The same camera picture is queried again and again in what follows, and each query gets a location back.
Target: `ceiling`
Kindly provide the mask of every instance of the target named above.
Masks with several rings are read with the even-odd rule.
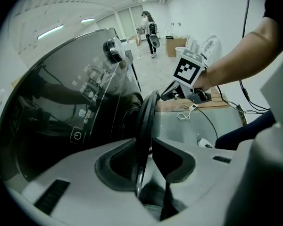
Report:
[[[166,3],[169,0],[146,0]],[[36,50],[37,37],[61,24],[64,41],[82,30],[81,20],[94,17],[98,21],[115,11],[142,4],[142,0],[19,0],[9,15],[8,35],[20,55]]]

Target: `vent grille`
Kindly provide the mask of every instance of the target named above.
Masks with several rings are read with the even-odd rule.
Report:
[[[221,162],[228,163],[228,164],[231,162],[231,159],[223,157],[223,156],[214,156],[213,159],[216,161],[221,161]]]
[[[56,180],[34,204],[36,208],[49,215],[69,186],[69,182]]]

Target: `wooden pallet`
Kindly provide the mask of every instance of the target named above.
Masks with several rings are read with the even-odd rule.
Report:
[[[211,88],[212,101],[202,103],[198,105],[199,109],[222,109],[229,108],[229,106],[222,101],[219,92],[216,87]],[[188,99],[177,99],[177,100],[168,100],[168,101],[158,101],[156,106],[156,111],[158,112],[173,112],[173,111],[188,111],[189,108],[184,106],[191,106],[194,103]]]

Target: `knob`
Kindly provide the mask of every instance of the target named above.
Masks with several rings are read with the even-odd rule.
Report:
[[[121,62],[126,58],[125,50],[122,47],[121,41],[117,37],[109,39],[107,41],[107,46],[104,47],[107,48],[107,56],[116,62]]]

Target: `black pants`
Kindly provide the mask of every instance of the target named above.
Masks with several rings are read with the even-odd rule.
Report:
[[[151,44],[150,35],[146,34],[146,38],[147,38],[147,41],[148,41],[148,44],[149,44],[149,47],[150,47],[151,54],[153,54],[153,51],[155,53],[156,52],[156,48],[153,47],[152,44]]]
[[[241,141],[254,139],[260,131],[271,127],[274,123],[275,118],[272,112],[268,111],[250,124],[219,137],[215,143],[215,148],[237,150]]]

